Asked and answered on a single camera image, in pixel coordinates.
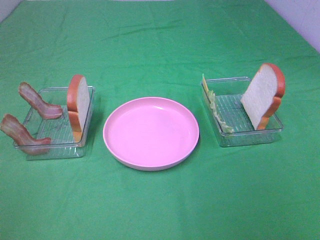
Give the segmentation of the bread slice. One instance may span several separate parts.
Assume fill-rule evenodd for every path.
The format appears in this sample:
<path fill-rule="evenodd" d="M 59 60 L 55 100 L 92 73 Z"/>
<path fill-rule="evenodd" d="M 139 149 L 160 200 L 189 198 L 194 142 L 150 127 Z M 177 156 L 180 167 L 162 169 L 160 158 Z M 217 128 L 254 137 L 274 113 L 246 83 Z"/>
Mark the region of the bread slice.
<path fill-rule="evenodd" d="M 90 94 L 86 78 L 75 74 L 67 90 L 67 111 L 75 143 L 82 140 L 89 105 Z"/>
<path fill-rule="evenodd" d="M 285 94 L 285 76 L 273 63 L 263 63 L 240 102 L 255 130 L 264 130 Z"/>

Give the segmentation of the green lettuce leaf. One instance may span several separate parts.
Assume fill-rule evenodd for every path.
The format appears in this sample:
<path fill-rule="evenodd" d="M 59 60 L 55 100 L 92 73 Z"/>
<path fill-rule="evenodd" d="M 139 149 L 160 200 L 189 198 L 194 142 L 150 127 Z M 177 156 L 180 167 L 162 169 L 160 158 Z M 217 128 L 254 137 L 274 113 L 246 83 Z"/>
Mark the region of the green lettuce leaf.
<path fill-rule="evenodd" d="M 207 92 L 207 96 L 208 96 L 208 100 L 209 100 L 209 107 L 212 110 L 213 116 L 218 121 L 222 131 L 225 132 L 225 133 L 233 133 L 234 129 L 231 126 L 227 125 L 227 123 L 225 121 L 223 121 L 220 118 L 220 115 L 218 114 L 218 107 L 217 107 L 217 104 L 216 104 L 216 95 L 215 95 L 214 91 L 213 90 L 209 90 Z"/>

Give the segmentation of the bacon strip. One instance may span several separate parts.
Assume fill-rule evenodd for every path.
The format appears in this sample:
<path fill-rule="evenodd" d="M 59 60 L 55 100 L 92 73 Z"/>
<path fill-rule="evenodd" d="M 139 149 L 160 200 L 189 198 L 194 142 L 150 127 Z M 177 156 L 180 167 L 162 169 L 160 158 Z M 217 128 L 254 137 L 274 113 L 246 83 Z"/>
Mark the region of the bacon strip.
<path fill-rule="evenodd" d="M 51 143 L 50 137 L 41 139 L 32 137 L 25 126 L 21 124 L 16 117 L 8 113 L 4 115 L 0 123 L 0 129 L 12 138 L 18 146 L 40 146 Z"/>
<path fill-rule="evenodd" d="M 63 109 L 60 105 L 45 102 L 27 82 L 20 83 L 18 92 L 43 119 L 57 119 L 62 116 Z"/>

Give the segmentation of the clear plastic tray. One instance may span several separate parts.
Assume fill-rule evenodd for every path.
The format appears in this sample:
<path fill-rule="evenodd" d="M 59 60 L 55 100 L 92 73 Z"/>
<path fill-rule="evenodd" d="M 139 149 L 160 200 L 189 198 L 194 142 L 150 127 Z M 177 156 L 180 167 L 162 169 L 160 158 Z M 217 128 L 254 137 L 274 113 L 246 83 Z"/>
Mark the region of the clear plastic tray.
<path fill-rule="evenodd" d="M 233 133 L 223 132 L 217 119 L 210 109 L 210 102 L 202 80 L 202 100 L 211 122 L 218 144 L 221 147 L 237 147 L 258 144 L 269 144 L 281 139 L 284 126 L 277 115 L 270 117 L 266 129 L 255 130 L 241 103 L 243 93 L 248 88 L 251 79 L 247 76 L 206 79 L 209 90 L 215 93 L 217 112 L 222 121 L 234 129 Z"/>
<path fill-rule="evenodd" d="M 67 109 L 68 87 L 48 87 L 38 91 L 44 101 L 60 105 L 63 114 L 56 119 L 43 119 L 32 107 L 29 109 L 23 125 L 35 139 L 51 138 L 46 145 L 19 145 L 13 142 L 13 147 L 22 151 L 27 160 L 51 160 L 81 158 L 86 154 L 87 135 L 94 111 L 95 87 L 88 86 L 89 107 L 81 140 L 76 142 L 69 121 Z"/>

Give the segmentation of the green tablecloth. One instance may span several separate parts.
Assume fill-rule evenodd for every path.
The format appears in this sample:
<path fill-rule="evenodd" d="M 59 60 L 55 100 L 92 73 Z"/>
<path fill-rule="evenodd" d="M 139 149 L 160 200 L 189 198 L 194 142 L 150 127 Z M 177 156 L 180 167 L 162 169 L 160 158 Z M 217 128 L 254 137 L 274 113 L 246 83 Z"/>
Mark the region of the green tablecloth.
<path fill-rule="evenodd" d="M 274 63 L 286 89 L 271 144 L 220 147 L 201 78 Z M 263 0 L 24 1 L 0 25 L 0 112 L 24 120 L 18 85 L 96 88 L 87 153 L 28 161 L 0 136 L 3 240 L 317 240 L 320 56 Z M 128 168 L 102 136 L 108 115 L 144 96 L 197 118 L 192 155 L 164 171 Z"/>

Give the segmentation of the right clear plastic tray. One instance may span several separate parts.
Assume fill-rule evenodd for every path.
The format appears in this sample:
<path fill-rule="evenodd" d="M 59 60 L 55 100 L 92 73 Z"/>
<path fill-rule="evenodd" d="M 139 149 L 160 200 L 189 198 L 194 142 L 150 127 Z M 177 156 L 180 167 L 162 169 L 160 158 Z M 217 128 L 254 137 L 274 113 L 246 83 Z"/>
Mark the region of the right clear plastic tray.
<path fill-rule="evenodd" d="M 284 126 L 277 115 L 270 117 L 266 129 L 255 130 L 241 103 L 243 93 L 248 88 L 251 79 L 247 76 L 206 79 L 209 90 L 215 93 L 217 112 L 222 121 L 234 129 L 233 133 L 223 132 L 217 119 L 210 109 L 210 102 L 202 80 L 202 100 L 211 122 L 218 144 L 221 147 L 237 147 L 258 144 L 269 144 L 281 139 Z"/>

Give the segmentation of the yellow cheese slice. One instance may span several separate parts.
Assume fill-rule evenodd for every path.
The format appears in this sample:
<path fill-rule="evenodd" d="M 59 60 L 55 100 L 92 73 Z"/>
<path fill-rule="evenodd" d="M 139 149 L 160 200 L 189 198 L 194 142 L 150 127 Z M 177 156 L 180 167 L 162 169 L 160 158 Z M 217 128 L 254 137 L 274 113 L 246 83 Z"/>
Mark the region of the yellow cheese slice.
<path fill-rule="evenodd" d="M 205 93 L 208 95 L 209 88 L 208 88 L 208 84 L 207 84 L 207 81 L 205 79 L 205 75 L 204 74 L 202 74 L 202 86 L 203 86 L 203 89 L 204 89 Z"/>

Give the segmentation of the left clear plastic tray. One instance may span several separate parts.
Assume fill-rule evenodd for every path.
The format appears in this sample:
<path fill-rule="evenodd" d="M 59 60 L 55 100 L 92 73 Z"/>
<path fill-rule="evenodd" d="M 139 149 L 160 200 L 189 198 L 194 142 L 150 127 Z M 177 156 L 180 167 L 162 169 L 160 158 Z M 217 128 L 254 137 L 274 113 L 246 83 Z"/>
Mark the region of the left clear plastic tray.
<path fill-rule="evenodd" d="M 88 86 L 89 107 L 81 140 L 76 142 L 69 121 L 67 109 L 68 87 L 48 87 L 38 91 L 44 101 L 60 105 L 63 114 L 56 119 L 43 119 L 32 107 L 29 109 L 23 125 L 35 139 L 51 138 L 46 145 L 19 145 L 13 142 L 13 147 L 22 151 L 27 160 L 51 160 L 81 158 L 86 154 L 87 135 L 94 111 L 95 87 Z"/>

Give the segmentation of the pink round plate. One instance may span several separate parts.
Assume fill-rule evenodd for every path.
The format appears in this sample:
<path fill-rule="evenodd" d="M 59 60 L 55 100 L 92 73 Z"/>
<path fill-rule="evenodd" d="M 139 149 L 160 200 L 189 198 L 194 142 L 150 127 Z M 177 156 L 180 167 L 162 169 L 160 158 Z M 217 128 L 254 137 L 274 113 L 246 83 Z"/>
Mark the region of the pink round plate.
<path fill-rule="evenodd" d="M 161 171 L 193 152 L 200 129 L 192 112 L 179 102 L 142 97 L 116 108 L 106 119 L 102 136 L 110 153 L 125 166 Z"/>

